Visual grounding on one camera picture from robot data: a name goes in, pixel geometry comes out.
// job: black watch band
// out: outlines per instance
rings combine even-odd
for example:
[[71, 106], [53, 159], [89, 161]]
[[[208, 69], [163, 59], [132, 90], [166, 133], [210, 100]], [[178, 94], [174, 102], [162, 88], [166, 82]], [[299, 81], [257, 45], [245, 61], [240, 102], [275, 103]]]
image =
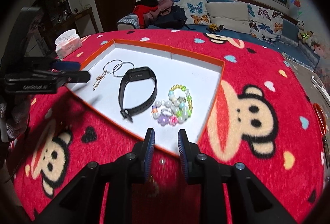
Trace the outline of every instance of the black watch band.
[[[142, 81], [150, 78], [154, 80], [155, 88], [151, 96], [148, 98], [148, 100], [137, 107], [124, 109], [123, 102], [124, 102], [124, 92], [126, 85], [129, 82]], [[157, 79], [155, 73], [149, 67], [138, 67], [126, 71], [124, 77], [121, 79], [119, 94], [118, 94], [118, 102], [121, 108], [120, 111], [121, 115], [124, 117], [124, 119], [129, 119], [131, 122], [133, 122], [132, 116], [139, 114], [145, 111], [146, 109], [148, 109], [155, 101], [156, 96], [157, 96]]]

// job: metal bolt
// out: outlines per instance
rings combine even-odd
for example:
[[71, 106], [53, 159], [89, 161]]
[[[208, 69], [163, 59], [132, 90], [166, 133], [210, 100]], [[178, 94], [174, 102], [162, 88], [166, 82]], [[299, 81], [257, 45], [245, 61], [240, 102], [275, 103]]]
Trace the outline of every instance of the metal bolt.
[[87, 167], [90, 169], [93, 169], [93, 168], [97, 167], [97, 162], [95, 162], [95, 161], [89, 162], [87, 164]]
[[197, 155], [197, 158], [201, 161], [204, 161], [204, 160], [206, 160], [207, 155], [204, 154], [204, 153], [200, 153], [200, 154]]
[[243, 163], [236, 163], [235, 164], [235, 167], [238, 169], [238, 170], [243, 170], [245, 168], [245, 165]]
[[128, 160], [135, 159], [135, 157], [136, 157], [136, 154], [133, 153], [133, 152], [129, 152], [129, 153], [126, 154], [126, 158], [127, 158]]

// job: cushion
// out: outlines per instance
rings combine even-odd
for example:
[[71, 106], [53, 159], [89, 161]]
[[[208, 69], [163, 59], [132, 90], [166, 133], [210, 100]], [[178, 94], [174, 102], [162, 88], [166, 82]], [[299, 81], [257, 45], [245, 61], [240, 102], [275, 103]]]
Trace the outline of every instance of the cushion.
[[210, 25], [210, 17], [207, 14], [206, 0], [174, 0], [174, 4], [184, 9], [187, 17], [187, 25]]
[[251, 35], [259, 40], [279, 41], [283, 30], [283, 14], [247, 4]]
[[249, 12], [244, 2], [210, 2], [206, 4], [211, 23], [225, 29], [250, 34]]

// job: smartwatch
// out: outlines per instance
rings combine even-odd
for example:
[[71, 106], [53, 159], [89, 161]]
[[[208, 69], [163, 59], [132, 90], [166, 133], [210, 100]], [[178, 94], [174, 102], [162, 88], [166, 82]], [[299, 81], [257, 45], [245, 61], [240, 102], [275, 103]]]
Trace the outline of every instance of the smartwatch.
[[[123, 102], [124, 102], [124, 92], [126, 85], [129, 82], [142, 81], [150, 78], [154, 80], [155, 88], [153, 89], [153, 92], [151, 96], [148, 98], [148, 100], [137, 107], [124, 109]], [[121, 115], [124, 117], [124, 119], [128, 119], [129, 121], [133, 122], [132, 116], [139, 114], [145, 111], [146, 109], [148, 109], [155, 101], [156, 96], [157, 96], [157, 79], [155, 73], [149, 67], [138, 67], [126, 71], [125, 75], [121, 79], [119, 94], [118, 94], [118, 102], [121, 108], [120, 111]]]

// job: tissue box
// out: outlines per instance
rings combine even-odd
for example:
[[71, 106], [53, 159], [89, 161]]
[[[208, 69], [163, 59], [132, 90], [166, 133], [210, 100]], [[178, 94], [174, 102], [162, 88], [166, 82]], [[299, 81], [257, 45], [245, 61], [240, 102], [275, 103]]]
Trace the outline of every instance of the tissue box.
[[80, 37], [76, 34], [75, 29], [64, 32], [56, 39], [55, 44], [55, 51], [61, 60], [82, 46]]

